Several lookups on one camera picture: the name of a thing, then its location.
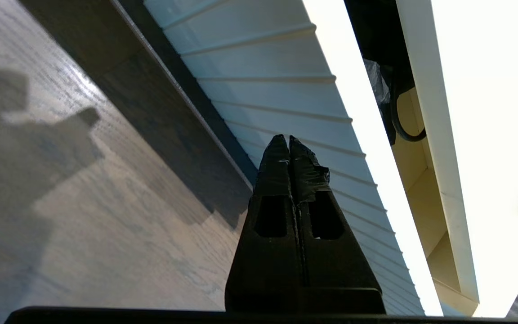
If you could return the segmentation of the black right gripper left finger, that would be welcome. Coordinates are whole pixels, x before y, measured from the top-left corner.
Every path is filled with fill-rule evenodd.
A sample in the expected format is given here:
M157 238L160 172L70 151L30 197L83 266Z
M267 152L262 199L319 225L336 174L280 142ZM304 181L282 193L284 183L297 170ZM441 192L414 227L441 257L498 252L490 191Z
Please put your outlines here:
M228 312L299 311L302 267L283 135L267 145L225 287Z

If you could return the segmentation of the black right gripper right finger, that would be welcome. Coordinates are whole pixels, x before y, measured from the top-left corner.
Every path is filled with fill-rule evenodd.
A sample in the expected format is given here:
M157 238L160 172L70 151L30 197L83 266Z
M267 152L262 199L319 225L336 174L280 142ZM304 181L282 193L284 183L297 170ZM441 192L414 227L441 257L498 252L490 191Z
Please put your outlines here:
M382 289L330 188L330 172L290 137L301 306L305 312L384 315Z

